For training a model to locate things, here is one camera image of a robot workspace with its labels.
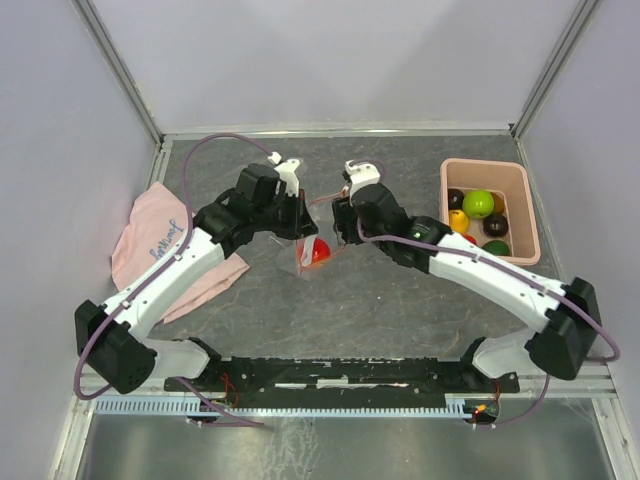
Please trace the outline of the red apple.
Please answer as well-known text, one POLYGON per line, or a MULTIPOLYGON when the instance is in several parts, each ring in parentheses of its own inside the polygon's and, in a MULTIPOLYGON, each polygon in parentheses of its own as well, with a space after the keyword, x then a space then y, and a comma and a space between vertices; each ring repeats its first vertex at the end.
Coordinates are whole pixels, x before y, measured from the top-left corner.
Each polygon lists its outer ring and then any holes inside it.
POLYGON ((297 246, 297 259, 301 266, 309 267, 331 257, 329 245, 321 238, 308 237, 297 246))

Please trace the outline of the clear zip top bag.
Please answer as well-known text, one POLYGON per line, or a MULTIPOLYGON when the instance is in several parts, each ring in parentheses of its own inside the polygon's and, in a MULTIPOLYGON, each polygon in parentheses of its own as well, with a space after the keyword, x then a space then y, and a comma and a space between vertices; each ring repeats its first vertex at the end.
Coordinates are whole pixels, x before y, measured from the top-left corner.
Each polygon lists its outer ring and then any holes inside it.
POLYGON ((284 248, 276 257, 279 269, 309 281, 318 277, 321 270, 344 251, 346 244, 334 230, 332 202, 343 199, 346 193, 347 189, 343 188, 308 203, 308 211, 318 232, 304 240, 283 243, 284 248))

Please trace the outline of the green apple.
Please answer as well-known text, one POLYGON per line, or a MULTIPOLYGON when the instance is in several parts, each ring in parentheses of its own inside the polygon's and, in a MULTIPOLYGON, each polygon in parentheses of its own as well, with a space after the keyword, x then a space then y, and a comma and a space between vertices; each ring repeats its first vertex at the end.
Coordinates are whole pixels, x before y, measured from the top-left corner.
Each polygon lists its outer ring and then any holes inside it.
POLYGON ((467 192, 462 203, 462 210, 471 219, 482 219, 494 212, 495 201, 492 193, 477 189, 467 192))

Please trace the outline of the pink plastic bin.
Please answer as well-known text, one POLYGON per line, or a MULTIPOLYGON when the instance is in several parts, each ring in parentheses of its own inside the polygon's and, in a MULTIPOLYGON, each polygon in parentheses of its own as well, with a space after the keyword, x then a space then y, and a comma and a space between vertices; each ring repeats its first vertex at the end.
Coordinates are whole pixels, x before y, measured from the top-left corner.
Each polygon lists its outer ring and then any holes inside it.
POLYGON ((440 167, 440 220, 448 223, 447 190, 460 189, 466 194, 484 189, 503 197, 509 222, 505 241, 511 255, 504 259, 519 266, 532 266, 541 256, 534 205, 529 179, 517 163, 449 158, 440 167))

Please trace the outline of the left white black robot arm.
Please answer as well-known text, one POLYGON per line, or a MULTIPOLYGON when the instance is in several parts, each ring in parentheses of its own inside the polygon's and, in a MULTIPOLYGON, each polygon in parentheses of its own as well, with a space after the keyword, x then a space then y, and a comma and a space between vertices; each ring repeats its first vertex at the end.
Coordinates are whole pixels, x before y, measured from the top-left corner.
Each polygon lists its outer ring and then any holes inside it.
POLYGON ((250 164, 234 187, 188 212, 183 236, 135 282, 101 304, 84 301, 74 314, 80 365, 89 365, 120 394, 150 378, 185 377, 198 389, 215 387, 221 366, 204 347, 191 340, 151 342, 149 332, 198 279, 256 233, 285 240, 317 234, 300 187, 300 166, 298 159, 250 164))

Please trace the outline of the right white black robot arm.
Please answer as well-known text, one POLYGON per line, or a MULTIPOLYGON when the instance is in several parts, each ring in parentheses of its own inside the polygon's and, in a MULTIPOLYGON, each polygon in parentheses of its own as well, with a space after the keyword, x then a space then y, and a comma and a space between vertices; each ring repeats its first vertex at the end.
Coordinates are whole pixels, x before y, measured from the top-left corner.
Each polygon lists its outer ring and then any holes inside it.
POLYGON ((474 245, 429 216, 410 216, 382 184, 332 203, 334 229, 348 244, 371 243, 396 264, 454 282, 501 306, 524 329, 484 338, 458 368, 467 389, 536 367, 565 381, 587 361, 601 326, 592 284, 538 276, 474 245))

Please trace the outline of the pink folded cloth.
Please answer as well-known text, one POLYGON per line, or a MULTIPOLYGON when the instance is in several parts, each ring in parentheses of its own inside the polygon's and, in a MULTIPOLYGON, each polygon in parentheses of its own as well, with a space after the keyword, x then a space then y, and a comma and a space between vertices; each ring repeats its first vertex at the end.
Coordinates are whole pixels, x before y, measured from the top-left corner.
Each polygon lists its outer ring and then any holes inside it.
MULTIPOLYGON (((118 290, 132 284, 175 246, 186 231, 186 207, 164 185, 152 184, 134 202, 129 223, 111 256, 112 279, 118 290)), ((249 265, 234 254, 197 280, 164 313, 168 324, 228 290, 249 265)))

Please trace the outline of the yellow lemon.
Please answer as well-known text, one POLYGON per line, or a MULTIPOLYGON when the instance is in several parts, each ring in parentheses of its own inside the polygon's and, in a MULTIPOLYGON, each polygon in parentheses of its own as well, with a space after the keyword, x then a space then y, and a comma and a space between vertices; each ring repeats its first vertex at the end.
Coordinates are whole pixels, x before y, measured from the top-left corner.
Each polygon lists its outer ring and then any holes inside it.
POLYGON ((461 209, 454 209, 448 212, 449 226, 452 230, 466 234, 470 227, 470 218, 461 209))

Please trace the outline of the small red fruit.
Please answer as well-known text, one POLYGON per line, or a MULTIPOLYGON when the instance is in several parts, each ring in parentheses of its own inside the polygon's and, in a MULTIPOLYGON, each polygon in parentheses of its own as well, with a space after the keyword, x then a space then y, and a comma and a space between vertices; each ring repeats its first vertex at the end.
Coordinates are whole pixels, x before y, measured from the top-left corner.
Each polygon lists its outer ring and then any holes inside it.
POLYGON ((478 245, 476 239, 473 236, 468 235, 468 234, 463 234, 462 236, 463 236, 463 238, 465 238, 467 241, 469 241, 473 245, 478 245))

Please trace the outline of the dark green fruit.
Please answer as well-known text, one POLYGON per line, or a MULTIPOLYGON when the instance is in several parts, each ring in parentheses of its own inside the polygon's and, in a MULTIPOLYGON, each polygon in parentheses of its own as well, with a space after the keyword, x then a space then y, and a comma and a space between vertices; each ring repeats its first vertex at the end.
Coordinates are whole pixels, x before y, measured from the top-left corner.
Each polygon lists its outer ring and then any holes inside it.
POLYGON ((488 241, 482 246, 482 249, 495 256, 511 255, 511 249, 509 245, 503 240, 495 239, 488 241))

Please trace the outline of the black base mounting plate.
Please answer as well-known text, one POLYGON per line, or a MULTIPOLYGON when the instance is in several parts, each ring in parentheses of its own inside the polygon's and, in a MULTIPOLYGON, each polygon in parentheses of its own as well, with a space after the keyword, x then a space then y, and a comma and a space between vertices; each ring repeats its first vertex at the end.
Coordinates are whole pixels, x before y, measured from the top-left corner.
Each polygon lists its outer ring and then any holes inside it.
POLYGON ((200 393, 231 396, 246 409, 436 408, 448 394, 518 393, 518 376, 492 379, 468 360, 215 359, 189 383, 200 393))

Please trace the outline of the aluminium frame rail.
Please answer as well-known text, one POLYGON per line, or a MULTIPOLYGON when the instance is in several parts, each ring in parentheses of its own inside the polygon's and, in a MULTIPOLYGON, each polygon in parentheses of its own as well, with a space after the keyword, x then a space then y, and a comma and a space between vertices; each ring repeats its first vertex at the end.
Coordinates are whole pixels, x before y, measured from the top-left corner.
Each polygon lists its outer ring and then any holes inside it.
POLYGON ((368 138, 368 137, 457 137, 508 136, 509 129, 350 129, 350 130, 280 130, 243 132, 255 140, 300 138, 368 138))

